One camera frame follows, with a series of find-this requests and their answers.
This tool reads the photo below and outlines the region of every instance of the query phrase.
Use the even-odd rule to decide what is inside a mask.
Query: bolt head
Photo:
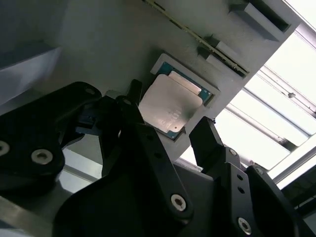
[[[248,223],[245,219],[239,217],[239,218],[238,218],[238,225],[239,225],[239,227],[241,228],[241,230],[242,230],[246,235],[248,235],[248,236],[251,235],[251,233],[252,233],[252,231],[251,231],[251,226],[249,225],[249,223]]]
[[[259,174],[264,174],[263,170],[259,167],[256,167],[256,171],[259,173]]]
[[[171,203],[178,211],[184,211],[187,208],[186,201],[178,194],[171,196]]]
[[[53,160],[53,154],[46,149],[38,149],[31,154],[32,161],[37,164],[48,164]]]
[[[0,157],[4,156],[10,151],[10,146],[4,141],[0,141]]]
[[[229,152],[235,157],[237,156],[237,152],[235,152],[233,149],[229,149]]]

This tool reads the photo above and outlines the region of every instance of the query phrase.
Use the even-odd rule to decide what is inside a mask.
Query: black plastic part
[[[138,80],[132,80],[127,97],[137,105],[139,105],[142,97],[143,84]]]
[[[137,174],[138,169],[131,165],[74,194],[57,214],[53,236],[209,237],[213,180],[174,167],[195,207],[194,219],[178,234],[175,225],[162,219],[161,210],[155,204],[159,199],[150,198],[153,193],[150,186],[144,186],[146,176]],[[143,181],[134,183],[136,177]],[[144,192],[144,198],[138,199],[138,192]]]
[[[76,82],[1,116],[0,140],[10,150],[0,159],[0,191],[36,195],[51,189],[65,164],[60,137],[73,115],[100,97],[96,88]],[[49,150],[53,160],[46,165],[33,162],[31,154],[37,149]]]
[[[220,175],[220,167],[229,162],[240,168],[238,154],[232,155],[231,148],[224,147],[215,128],[213,120],[203,117],[189,135],[194,150],[197,165],[203,168],[203,173],[216,178]]]
[[[253,210],[257,225],[265,236],[314,237],[314,233],[284,197],[266,172],[248,167]]]

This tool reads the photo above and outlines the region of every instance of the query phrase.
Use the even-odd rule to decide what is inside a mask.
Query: gray metal panel
[[[269,21],[268,18],[266,18],[265,15],[263,15],[251,3],[233,5],[232,11],[265,39],[274,41],[280,41],[283,39],[283,32],[271,21]]]
[[[47,79],[55,67],[60,48],[35,43],[0,54],[0,105]]]
[[[15,14],[12,8],[16,7],[17,12],[24,12],[25,4],[17,0],[15,2],[16,6],[8,10]],[[236,80],[198,57],[196,40],[141,0],[91,0],[89,3],[85,0],[35,0],[27,4],[28,14],[23,14],[23,21],[29,23],[23,28],[24,32],[34,33],[34,24],[31,23],[36,22],[37,32],[47,32],[37,35],[53,45],[63,47],[61,59],[51,80],[37,86],[37,89],[48,93],[79,80],[92,84],[102,93],[109,89],[126,93],[133,79],[141,80],[145,88],[148,88],[155,79],[150,73],[152,66],[162,52],[168,52],[221,91],[212,108],[203,111],[213,118],[282,43],[282,41],[264,40],[237,15],[229,14],[229,5],[240,1],[158,0],[157,2],[200,36],[214,34],[218,40],[244,59],[245,67],[251,72],[250,75],[243,80]],[[284,33],[284,38],[287,38],[298,25],[298,18],[281,0],[265,2],[291,25]],[[1,16],[1,20],[10,21],[5,15]],[[4,34],[8,31],[1,25],[0,28]],[[195,119],[196,122],[186,127],[187,133],[190,133],[196,125],[198,118]],[[189,144],[189,140],[185,139],[177,147],[169,145],[165,147],[170,157],[177,159]],[[98,147],[98,139],[90,136],[73,145],[72,149],[102,163]]]

